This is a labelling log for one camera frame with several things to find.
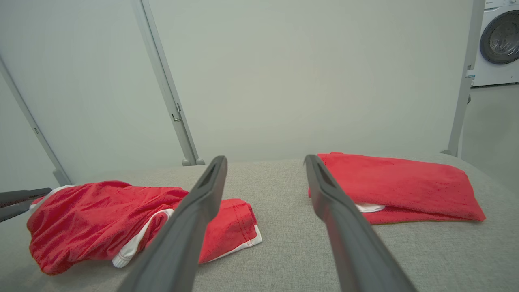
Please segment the folded red garment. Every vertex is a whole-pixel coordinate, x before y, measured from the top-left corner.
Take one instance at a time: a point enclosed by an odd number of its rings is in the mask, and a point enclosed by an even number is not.
[[[371,224],[485,220],[464,171],[397,158],[318,154],[355,203],[386,206],[363,213]]]
[[[181,188],[103,181],[53,190],[31,205],[29,250],[42,272],[56,275],[87,259],[124,267],[148,246],[188,194]],[[208,224],[200,263],[262,242],[252,208],[223,200]]]

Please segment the gray partition post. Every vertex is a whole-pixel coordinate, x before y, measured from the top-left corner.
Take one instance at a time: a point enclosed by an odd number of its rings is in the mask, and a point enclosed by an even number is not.
[[[66,175],[65,170],[63,170],[63,167],[61,166],[60,162],[58,161],[58,158],[56,158],[56,155],[54,155],[54,152],[50,148],[49,143],[47,143],[47,140],[45,140],[45,137],[43,136],[42,131],[39,129],[38,125],[36,124],[36,121],[34,120],[31,112],[29,111],[29,108],[27,108],[25,101],[23,101],[23,98],[20,95],[20,92],[18,91],[16,84],[12,80],[11,74],[9,74],[9,71],[7,70],[7,67],[4,64],[2,57],[0,57],[0,71],[2,72],[2,75],[4,76],[5,82],[7,83],[7,86],[9,86],[9,89],[11,90],[12,95],[15,97],[16,102],[18,103],[18,106],[22,110],[23,115],[27,119],[27,122],[33,129],[34,134],[36,134],[36,137],[38,138],[43,149],[45,149],[45,152],[49,156],[50,161],[52,162],[52,164],[54,164],[54,167],[56,169],[52,172],[52,174],[54,174],[54,177],[56,177],[56,180],[58,181],[58,183],[60,185],[72,184],[69,177]]]
[[[198,157],[195,143],[187,126],[186,116],[182,111],[182,104],[175,83],[171,76],[166,54],[160,42],[155,20],[153,19],[152,9],[148,0],[133,0],[133,10],[141,30],[142,39],[148,51],[149,60],[152,63],[155,77],[162,92],[162,97],[166,103],[166,108],[170,114],[171,122],[179,139],[185,159],[182,160],[183,166],[203,165],[205,162]]]
[[[481,23],[483,22],[483,10],[485,10],[485,0],[474,0],[472,4],[472,17],[470,19],[469,39],[467,41],[467,53],[465,54],[465,63],[463,65],[462,79],[459,87],[458,103],[456,105],[453,128],[450,132],[449,145],[447,147],[452,155],[456,157],[459,156],[459,139],[462,133],[461,128],[463,126],[463,120],[465,119],[465,111],[467,110],[470,84],[472,81],[472,77],[469,76],[467,70],[473,70],[474,63],[476,62],[477,44],[480,40]]]

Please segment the gray textured fabric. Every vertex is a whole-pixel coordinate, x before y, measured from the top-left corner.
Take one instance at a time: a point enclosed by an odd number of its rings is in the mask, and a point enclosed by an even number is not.
[[[487,220],[413,222],[374,229],[419,291],[512,291],[519,287],[519,198],[448,155],[399,156],[453,165],[470,178]],[[204,166],[108,173],[135,185],[191,189]],[[263,242],[199,267],[194,291],[337,291],[324,224],[308,198],[303,160],[229,165],[224,198],[252,205]],[[28,214],[0,223],[0,287],[5,291],[114,291],[132,268],[86,261],[57,276],[41,273],[28,252]]]

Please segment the red cloth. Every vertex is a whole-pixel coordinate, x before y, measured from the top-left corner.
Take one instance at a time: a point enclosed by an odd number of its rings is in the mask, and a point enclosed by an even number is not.
[[[338,152],[318,156],[354,202],[386,206],[363,213],[371,224],[485,220],[467,175],[458,168]]]
[[[136,187],[121,181],[59,190],[30,216],[29,250],[42,272],[49,275],[87,259],[111,260],[154,213],[177,208],[187,194],[181,188]],[[151,219],[138,251],[150,244],[168,218],[159,213]],[[251,240],[258,236],[255,225],[249,204],[236,198],[222,201],[218,215],[207,227],[199,262],[213,260],[240,245],[252,246]]]

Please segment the round black door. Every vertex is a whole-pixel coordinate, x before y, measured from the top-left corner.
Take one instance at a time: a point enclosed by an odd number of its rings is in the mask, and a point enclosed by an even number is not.
[[[481,35],[480,51],[493,64],[519,59],[519,10],[505,12],[488,24]]]

